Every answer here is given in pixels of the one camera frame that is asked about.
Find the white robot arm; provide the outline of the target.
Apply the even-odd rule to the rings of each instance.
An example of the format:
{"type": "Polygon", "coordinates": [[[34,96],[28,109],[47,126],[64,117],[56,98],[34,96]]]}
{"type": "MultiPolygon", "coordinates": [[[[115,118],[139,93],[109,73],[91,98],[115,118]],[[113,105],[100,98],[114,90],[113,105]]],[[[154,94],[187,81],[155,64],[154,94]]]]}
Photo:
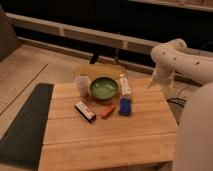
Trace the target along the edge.
{"type": "Polygon", "coordinates": [[[180,72],[201,84],[182,111],[172,171],[213,171],[213,57],[188,54],[183,39],[154,46],[151,85],[170,83],[180,72]]]}

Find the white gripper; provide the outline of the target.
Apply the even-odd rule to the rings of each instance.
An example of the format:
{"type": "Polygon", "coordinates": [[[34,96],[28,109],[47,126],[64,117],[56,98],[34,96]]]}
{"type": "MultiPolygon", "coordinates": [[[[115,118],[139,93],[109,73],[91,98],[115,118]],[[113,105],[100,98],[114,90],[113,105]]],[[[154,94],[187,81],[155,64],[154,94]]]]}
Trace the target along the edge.
{"type": "Polygon", "coordinates": [[[152,78],[147,86],[147,89],[155,85],[155,81],[159,84],[169,84],[168,86],[168,95],[171,96],[173,93],[174,87],[174,70],[165,66],[156,65],[152,78]]]}

